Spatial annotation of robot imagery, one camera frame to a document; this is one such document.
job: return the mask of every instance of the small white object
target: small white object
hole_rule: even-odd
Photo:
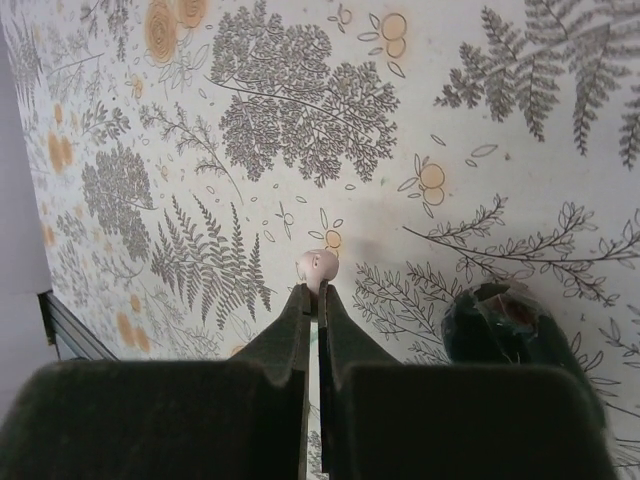
[[[300,279],[318,295],[323,280],[333,280],[338,274],[338,257],[328,250],[309,250],[296,263]]]

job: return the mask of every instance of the floral pattern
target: floral pattern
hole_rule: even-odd
[[[485,3],[0,0],[56,295],[120,358],[226,358],[325,248],[442,364],[451,299],[522,282],[639,478],[640,7]]]

